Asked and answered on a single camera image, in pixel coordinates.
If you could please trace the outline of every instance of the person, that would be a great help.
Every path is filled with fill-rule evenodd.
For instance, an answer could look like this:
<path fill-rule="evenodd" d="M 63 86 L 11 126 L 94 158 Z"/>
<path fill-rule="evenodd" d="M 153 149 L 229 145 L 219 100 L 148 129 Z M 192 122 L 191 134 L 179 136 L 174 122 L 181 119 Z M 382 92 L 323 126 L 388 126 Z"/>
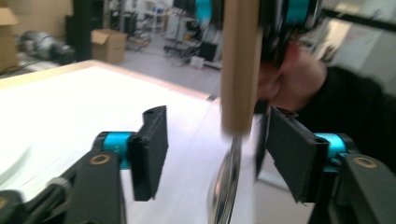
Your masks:
<path fill-rule="evenodd" d="M 375 81 L 289 44 L 282 65 L 262 63 L 258 99 L 288 109 L 313 133 L 344 133 L 396 174 L 396 97 Z"/>

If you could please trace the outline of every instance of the person's hand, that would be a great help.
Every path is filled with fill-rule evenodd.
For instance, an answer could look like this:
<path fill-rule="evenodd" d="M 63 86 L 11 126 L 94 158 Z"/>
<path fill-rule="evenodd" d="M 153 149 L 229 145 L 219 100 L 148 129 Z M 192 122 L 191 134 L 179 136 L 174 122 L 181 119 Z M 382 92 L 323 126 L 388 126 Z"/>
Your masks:
<path fill-rule="evenodd" d="M 290 111 L 303 109 L 320 90 L 327 76 L 326 66 L 296 44 L 289 44 L 280 68 L 262 63 L 258 100 Z"/>

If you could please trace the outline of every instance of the white table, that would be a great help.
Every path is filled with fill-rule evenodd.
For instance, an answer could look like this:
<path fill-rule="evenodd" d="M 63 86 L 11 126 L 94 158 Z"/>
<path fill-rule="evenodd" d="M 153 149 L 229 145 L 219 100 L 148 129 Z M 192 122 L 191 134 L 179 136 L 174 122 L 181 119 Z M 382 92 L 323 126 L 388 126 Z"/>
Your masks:
<path fill-rule="evenodd" d="M 209 186 L 231 144 L 220 131 L 219 101 L 207 97 L 96 61 L 0 80 L 0 136 L 17 136 L 28 146 L 0 190 L 19 189 L 32 199 L 90 150 L 97 134 L 138 131 L 145 110 L 166 105 L 169 148 L 155 200 L 133 201 L 130 173 L 121 171 L 128 223 L 207 223 Z M 296 208 L 287 192 L 255 184 L 256 133 L 244 143 L 232 223 L 285 223 L 288 209 L 297 214 L 289 220 L 306 220 L 309 209 Z M 277 211 L 278 205 L 286 210 Z M 255 208 L 268 222 L 256 220 Z"/>

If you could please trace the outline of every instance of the dark jacket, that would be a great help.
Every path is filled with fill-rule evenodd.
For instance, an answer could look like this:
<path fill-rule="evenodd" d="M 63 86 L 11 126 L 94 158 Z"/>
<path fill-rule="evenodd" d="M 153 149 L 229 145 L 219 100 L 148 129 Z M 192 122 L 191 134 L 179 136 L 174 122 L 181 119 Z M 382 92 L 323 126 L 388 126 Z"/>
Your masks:
<path fill-rule="evenodd" d="M 370 78 L 330 67 L 318 95 L 298 114 L 311 132 L 344 133 L 396 174 L 396 97 Z"/>

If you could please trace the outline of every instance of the cardboard box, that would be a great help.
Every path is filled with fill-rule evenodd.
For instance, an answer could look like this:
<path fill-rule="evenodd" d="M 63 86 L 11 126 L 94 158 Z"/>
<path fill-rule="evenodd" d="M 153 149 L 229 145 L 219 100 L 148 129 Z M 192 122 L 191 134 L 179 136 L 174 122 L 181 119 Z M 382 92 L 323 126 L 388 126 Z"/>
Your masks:
<path fill-rule="evenodd" d="M 65 36 L 65 16 L 73 14 L 72 3 L 71 0 L 8 0 L 9 8 L 20 21 L 12 27 L 14 35 L 38 31 L 57 38 Z"/>
<path fill-rule="evenodd" d="M 126 34 L 114 30 L 91 31 L 92 58 L 107 63 L 124 60 Z"/>
<path fill-rule="evenodd" d="M 0 0 L 0 73 L 18 68 L 17 45 L 12 34 L 12 25 L 18 24 L 7 1 Z"/>

